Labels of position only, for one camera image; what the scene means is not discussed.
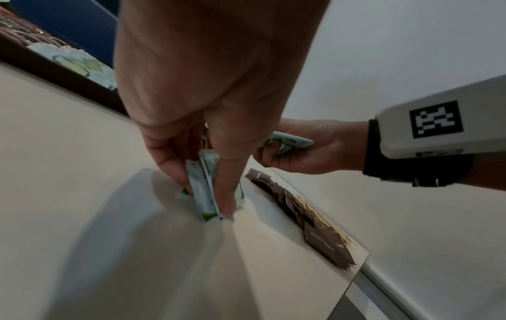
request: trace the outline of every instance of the stack of brown packets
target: stack of brown packets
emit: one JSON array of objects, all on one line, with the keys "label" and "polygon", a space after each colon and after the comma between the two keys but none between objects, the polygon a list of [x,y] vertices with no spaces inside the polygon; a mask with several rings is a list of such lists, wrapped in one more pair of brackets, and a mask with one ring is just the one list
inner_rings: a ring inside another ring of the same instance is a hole
[{"label": "stack of brown packets", "polygon": [[292,195],[261,171],[250,169],[246,178],[273,196],[286,215],[304,230],[306,242],[332,264],[341,269],[349,269],[350,265],[355,265],[339,232],[311,203],[300,196]]}]

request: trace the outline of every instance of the table surface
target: table surface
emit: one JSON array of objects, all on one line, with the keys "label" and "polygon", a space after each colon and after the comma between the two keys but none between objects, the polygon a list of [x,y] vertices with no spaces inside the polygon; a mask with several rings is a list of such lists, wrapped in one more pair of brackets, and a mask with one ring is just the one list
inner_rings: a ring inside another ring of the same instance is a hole
[{"label": "table surface", "polygon": [[128,119],[0,73],[2,319],[326,319],[366,259],[332,266],[246,178],[234,222],[203,223]]}]

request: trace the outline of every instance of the white wall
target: white wall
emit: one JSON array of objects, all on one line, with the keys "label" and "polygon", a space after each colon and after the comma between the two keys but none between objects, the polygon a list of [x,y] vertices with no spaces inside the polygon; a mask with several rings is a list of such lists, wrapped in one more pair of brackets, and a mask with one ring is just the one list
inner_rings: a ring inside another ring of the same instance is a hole
[{"label": "white wall", "polygon": [[[505,74],[505,13],[504,0],[334,0],[284,116],[368,120]],[[280,175],[369,250],[369,268],[418,316],[506,317],[506,193]]]}]

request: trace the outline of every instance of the hand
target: hand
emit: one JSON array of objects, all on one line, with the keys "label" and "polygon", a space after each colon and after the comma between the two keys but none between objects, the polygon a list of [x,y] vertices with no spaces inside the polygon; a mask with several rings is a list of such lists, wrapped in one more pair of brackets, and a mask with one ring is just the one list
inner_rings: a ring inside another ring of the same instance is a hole
[{"label": "hand", "polygon": [[282,119],[277,130],[311,139],[315,144],[292,149],[280,157],[276,156],[281,147],[280,141],[258,148],[253,156],[265,167],[306,174],[364,169],[369,131],[367,122]]},{"label": "hand", "polygon": [[223,213],[249,156],[275,129],[328,0],[124,0],[114,66],[160,169],[191,191],[200,135],[220,155]]}]

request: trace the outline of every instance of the black wrist strap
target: black wrist strap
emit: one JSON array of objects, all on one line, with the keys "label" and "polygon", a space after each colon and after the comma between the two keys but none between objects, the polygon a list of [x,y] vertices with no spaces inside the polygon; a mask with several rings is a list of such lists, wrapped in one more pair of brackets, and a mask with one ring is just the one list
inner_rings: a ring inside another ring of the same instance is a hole
[{"label": "black wrist strap", "polygon": [[473,154],[389,159],[380,150],[380,128],[369,120],[367,155],[363,174],[382,180],[411,182],[414,187],[444,187],[464,178],[473,165]]}]

